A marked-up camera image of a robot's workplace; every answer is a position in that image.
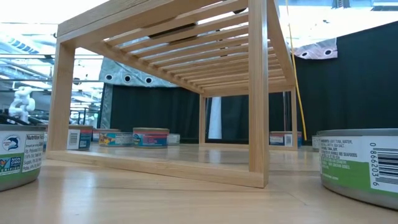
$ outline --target white figurine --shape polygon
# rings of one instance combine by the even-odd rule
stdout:
[[[9,116],[19,117],[22,121],[28,123],[28,115],[30,111],[35,110],[35,100],[30,97],[32,93],[31,87],[22,86],[14,94],[14,101],[9,108]]]

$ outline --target wooden frame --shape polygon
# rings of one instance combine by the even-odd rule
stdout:
[[[292,62],[273,0],[219,1],[110,0],[60,24],[47,157],[176,177],[265,187],[268,183],[269,150],[297,150],[297,111]],[[248,12],[175,30],[152,39],[144,38],[245,7],[249,8]],[[248,147],[249,170],[67,151],[73,59],[77,47],[86,48],[198,93],[200,144],[206,147]],[[268,95],[282,91],[292,92],[294,146],[291,148],[269,145]],[[233,95],[249,95],[249,145],[206,143],[206,98]]]

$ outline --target wooden leg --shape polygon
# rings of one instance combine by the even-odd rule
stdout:
[[[75,48],[57,44],[51,92],[48,151],[67,150]]]
[[[206,98],[199,96],[199,144],[206,142]]]
[[[291,107],[292,107],[292,134],[293,134],[293,148],[298,149],[298,142],[297,142],[297,102],[296,102],[296,87],[292,88],[291,91]]]
[[[249,0],[249,171],[268,184],[267,0]]]

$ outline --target nutrition facts label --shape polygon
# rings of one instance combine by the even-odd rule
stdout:
[[[22,172],[40,168],[42,164],[44,134],[27,134]]]

